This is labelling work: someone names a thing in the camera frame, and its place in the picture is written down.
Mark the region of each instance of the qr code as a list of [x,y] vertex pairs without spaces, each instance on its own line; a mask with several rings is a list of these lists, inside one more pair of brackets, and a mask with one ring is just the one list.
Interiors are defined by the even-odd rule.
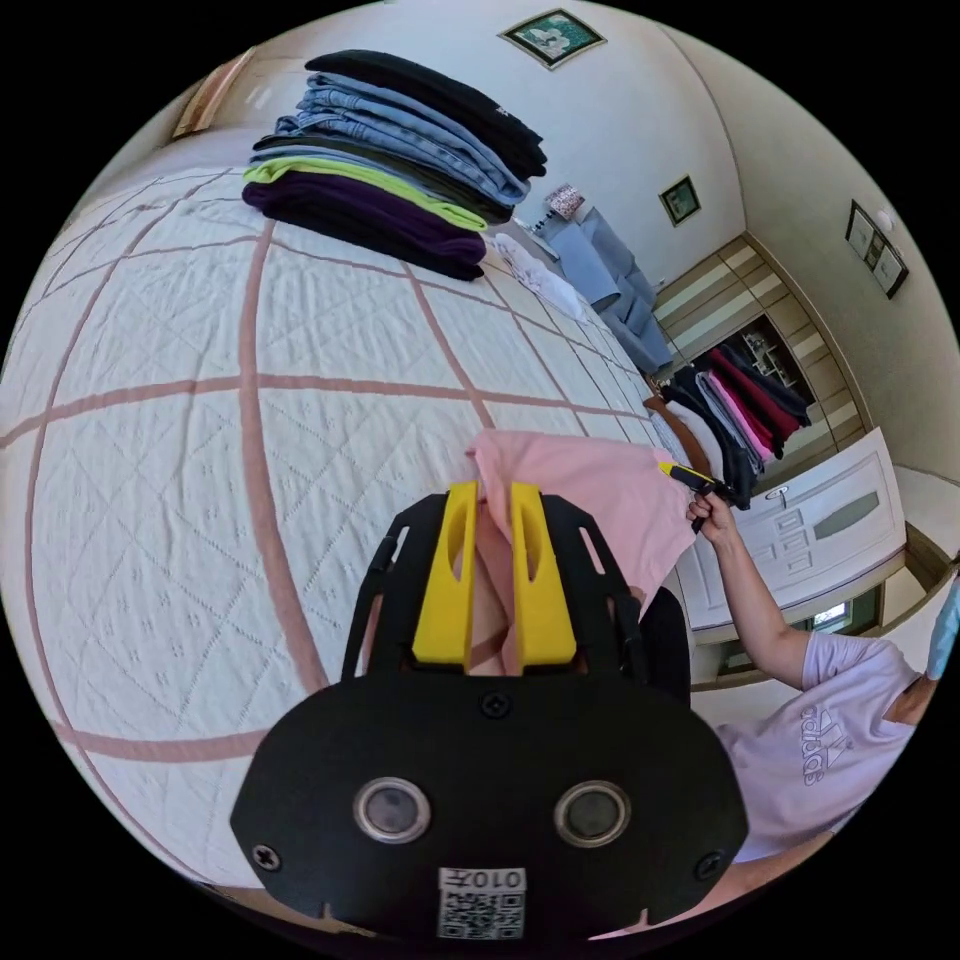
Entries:
[[442,890],[438,934],[453,940],[519,940],[523,893]]

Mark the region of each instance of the face mask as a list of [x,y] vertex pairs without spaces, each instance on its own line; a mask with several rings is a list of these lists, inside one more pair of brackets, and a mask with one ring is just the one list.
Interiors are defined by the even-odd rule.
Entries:
[[943,676],[947,658],[953,650],[958,632],[960,632],[960,576],[953,578],[953,586],[947,594],[947,602],[943,605],[933,627],[925,671],[930,680],[939,680]]

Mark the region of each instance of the white quilted bedspread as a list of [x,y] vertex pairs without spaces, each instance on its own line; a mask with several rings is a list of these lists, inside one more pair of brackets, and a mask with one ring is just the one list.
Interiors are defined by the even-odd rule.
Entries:
[[101,200],[47,254],[0,381],[0,586],[91,788],[194,879],[263,732],[339,676],[396,513],[484,426],[658,445],[640,374],[491,249],[449,280],[266,221],[238,169]]

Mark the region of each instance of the lime green shirt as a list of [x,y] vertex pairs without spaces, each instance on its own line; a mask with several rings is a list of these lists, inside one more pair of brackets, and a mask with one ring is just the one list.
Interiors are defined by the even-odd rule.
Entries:
[[415,203],[422,210],[436,214],[455,227],[464,230],[476,230],[480,233],[487,229],[487,222],[470,210],[458,207],[455,203],[428,197],[422,190],[411,186],[399,177],[391,176],[382,170],[373,170],[370,167],[361,167],[355,163],[342,160],[328,160],[325,157],[272,157],[259,166],[250,167],[243,175],[243,179],[250,183],[273,183],[285,173],[326,173],[337,177],[349,177],[361,183],[369,183],[379,187],[396,197]]

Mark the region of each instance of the lavender t-shirt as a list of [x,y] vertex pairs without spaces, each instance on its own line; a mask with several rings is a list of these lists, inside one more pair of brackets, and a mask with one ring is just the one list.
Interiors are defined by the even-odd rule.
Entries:
[[918,676],[887,640],[813,633],[803,693],[766,720],[717,728],[750,824],[736,862],[782,853],[849,819],[913,733],[883,716]]

